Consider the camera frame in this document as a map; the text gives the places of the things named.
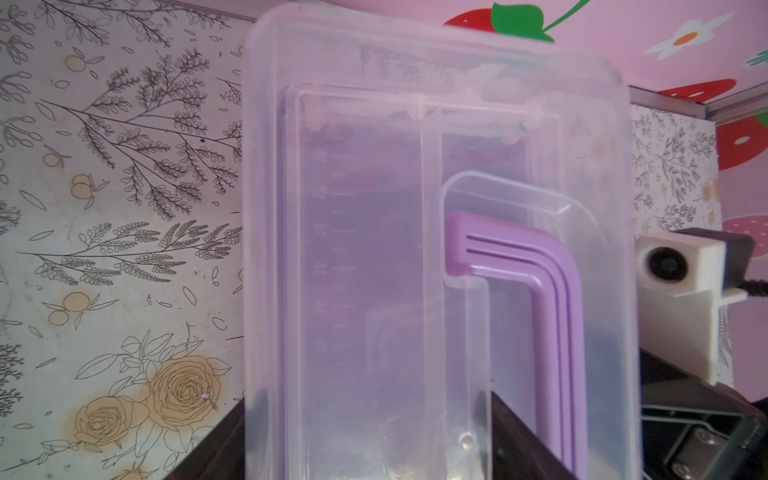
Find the red strawberry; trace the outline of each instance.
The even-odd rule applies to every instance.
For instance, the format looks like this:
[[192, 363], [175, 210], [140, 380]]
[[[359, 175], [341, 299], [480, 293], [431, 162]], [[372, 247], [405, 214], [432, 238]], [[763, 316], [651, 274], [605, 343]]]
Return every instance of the red strawberry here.
[[768, 112], [717, 127], [721, 170], [741, 165], [768, 148]]
[[490, 8], [480, 8], [479, 10], [456, 15], [445, 24], [453, 25], [454, 27], [472, 28], [473, 30], [496, 31], [493, 25], [491, 25]]
[[750, 215], [732, 218], [723, 222], [723, 230], [731, 233], [750, 235], [755, 239], [752, 258], [768, 253], [768, 215]]
[[703, 84], [670, 88], [669, 90], [662, 90], [659, 93], [670, 95], [671, 97], [687, 98], [702, 104], [705, 101], [712, 100], [718, 95], [724, 94], [735, 86], [736, 81], [732, 78], [728, 78], [726, 80], [707, 81]]

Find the purple handle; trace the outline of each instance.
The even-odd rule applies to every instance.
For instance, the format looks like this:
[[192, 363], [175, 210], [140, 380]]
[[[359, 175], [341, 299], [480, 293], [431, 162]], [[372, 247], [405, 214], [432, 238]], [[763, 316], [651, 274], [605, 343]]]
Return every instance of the purple handle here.
[[514, 280], [531, 289], [537, 435], [587, 478], [581, 280], [570, 252], [541, 230], [465, 212], [447, 219], [445, 252], [451, 275]]

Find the black cable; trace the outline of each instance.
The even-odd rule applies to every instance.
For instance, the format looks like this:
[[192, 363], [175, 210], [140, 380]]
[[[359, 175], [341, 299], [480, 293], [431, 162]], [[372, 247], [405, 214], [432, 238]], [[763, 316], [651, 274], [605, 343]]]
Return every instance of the black cable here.
[[739, 288], [746, 290], [750, 296], [768, 296], [768, 281], [744, 280]]

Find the plastic container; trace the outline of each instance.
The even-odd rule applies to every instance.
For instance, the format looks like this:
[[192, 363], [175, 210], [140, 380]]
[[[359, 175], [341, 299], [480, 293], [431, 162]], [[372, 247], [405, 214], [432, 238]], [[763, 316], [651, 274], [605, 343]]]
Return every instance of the plastic container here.
[[639, 478], [617, 72], [293, 3], [244, 57], [248, 479], [490, 478], [491, 391]]

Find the camera lens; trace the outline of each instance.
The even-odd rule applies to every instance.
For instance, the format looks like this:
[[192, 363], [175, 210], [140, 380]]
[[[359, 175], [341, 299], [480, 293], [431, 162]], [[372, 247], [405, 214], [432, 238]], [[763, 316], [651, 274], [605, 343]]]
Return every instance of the camera lens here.
[[683, 254], [669, 247], [651, 252], [648, 267], [657, 278], [671, 282], [679, 282], [688, 274], [688, 262]]

